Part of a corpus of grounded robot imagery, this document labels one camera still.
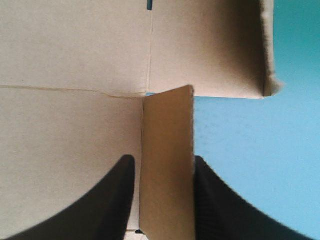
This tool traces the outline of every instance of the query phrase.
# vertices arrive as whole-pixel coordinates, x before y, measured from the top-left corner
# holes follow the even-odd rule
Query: blue wall
[[[282,92],[197,97],[195,153],[258,209],[320,239],[320,0],[276,0]]]

